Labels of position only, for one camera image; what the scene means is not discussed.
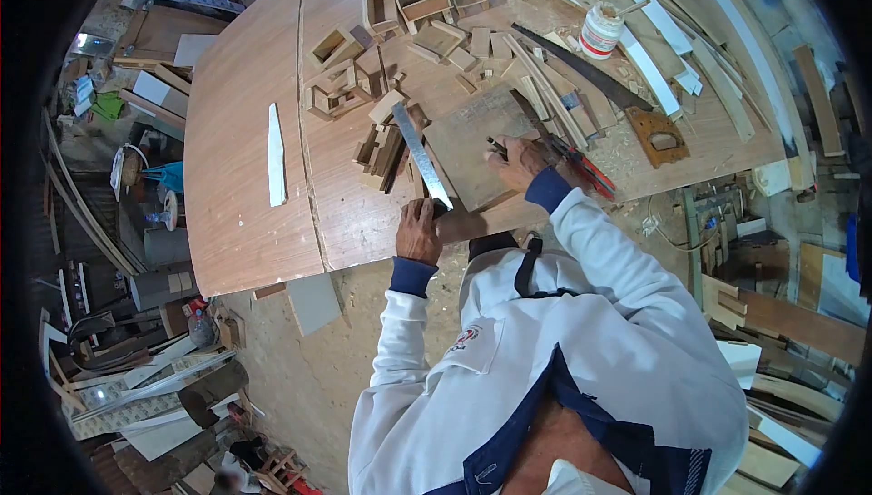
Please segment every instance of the concrete floor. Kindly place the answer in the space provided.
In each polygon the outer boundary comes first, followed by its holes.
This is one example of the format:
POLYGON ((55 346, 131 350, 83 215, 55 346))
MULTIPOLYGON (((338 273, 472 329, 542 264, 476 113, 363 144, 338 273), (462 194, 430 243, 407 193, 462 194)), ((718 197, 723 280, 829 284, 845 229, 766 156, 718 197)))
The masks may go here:
MULTIPOLYGON (((686 239, 684 216, 672 211, 672 196, 653 198, 661 228, 671 239, 686 239)), ((642 220, 648 216, 643 198, 626 216, 616 213, 615 223, 686 284, 688 257, 656 234, 644 237, 642 220)), ((545 248, 559 248, 549 224, 515 231, 540 232, 545 248)), ((466 268, 466 243, 445 247, 440 271, 427 293, 428 325, 424 334, 426 358, 434 364, 460 331, 457 292, 466 268)), ((372 262, 332 273, 343 315, 315 334, 301 337, 288 298, 274 294, 257 302, 250 292, 221 297, 221 302, 245 320, 246 348, 239 358, 248 371, 248 397, 266 413, 256 429, 276 444, 290 446, 309 465, 307 478, 329 493, 348 491, 346 462, 352 415, 360 392, 369 384, 372 359, 390 284, 391 261, 372 262)))

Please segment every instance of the shirt logo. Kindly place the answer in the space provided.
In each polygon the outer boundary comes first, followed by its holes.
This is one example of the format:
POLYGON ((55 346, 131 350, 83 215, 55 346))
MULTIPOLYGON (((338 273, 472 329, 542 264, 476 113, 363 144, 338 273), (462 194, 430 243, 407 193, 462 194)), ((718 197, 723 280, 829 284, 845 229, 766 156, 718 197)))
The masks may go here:
POLYGON ((479 333, 481 332, 481 327, 478 325, 470 325, 469 328, 461 332, 457 336, 457 341, 454 342, 448 351, 458 351, 460 349, 466 349, 466 342, 471 340, 475 340, 479 337, 479 333))

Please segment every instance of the white long-sleeve shirt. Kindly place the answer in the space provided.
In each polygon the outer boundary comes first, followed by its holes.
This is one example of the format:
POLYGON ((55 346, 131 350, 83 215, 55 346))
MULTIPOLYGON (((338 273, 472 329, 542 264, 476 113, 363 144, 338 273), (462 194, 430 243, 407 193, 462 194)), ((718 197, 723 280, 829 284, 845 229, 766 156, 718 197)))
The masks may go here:
POLYGON ((484 253, 461 285, 461 335, 432 368, 426 299, 386 292, 375 372, 352 421, 352 494, 494 492, 511 465, 507 432, 530 416, 542 383, 637 493, 714 493, 736 470, 745 395, 691 294, 580 189, 550 221, 571 257, 544 252, 529 290, 581 294, 521 299, 524 251, 484 253))

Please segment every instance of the plastic bottle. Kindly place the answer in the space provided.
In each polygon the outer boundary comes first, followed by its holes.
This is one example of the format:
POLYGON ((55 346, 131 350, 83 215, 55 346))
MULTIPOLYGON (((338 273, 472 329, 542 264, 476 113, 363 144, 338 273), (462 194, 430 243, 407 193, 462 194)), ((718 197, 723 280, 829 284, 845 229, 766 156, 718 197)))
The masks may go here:
POLYGON ((585 55, 595 60, 609 58, 624 31, 624 17, 614 18, 618 12, 618 8, 605 1, 597 2, 588 11, 584 17, 582 34, 578 38, 585 55))
POLYGON ((188 333, 191 342, 198 348, 207 348, 214 342, 215 330, 212 319, 203 314, 203 310, 197 309, 188 317, 188 333))
POLYGON ((150 223, 161 223, 161 222, 169 222, 173 217, 169 211, 148 213, 146 215, 146 220, 150 223))

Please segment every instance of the white plastic jar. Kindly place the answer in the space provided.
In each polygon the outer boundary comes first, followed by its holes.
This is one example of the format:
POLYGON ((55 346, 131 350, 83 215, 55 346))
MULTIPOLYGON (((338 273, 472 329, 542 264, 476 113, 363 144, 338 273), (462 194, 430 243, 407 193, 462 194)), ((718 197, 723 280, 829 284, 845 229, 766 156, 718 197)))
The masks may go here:
POLYGON ((582 52, 595 60, 605 60, 615 49, 617 40, 624 31, 624 17, 615 18, 619 9, 606 1, 599 1, 584 17, 582 52))

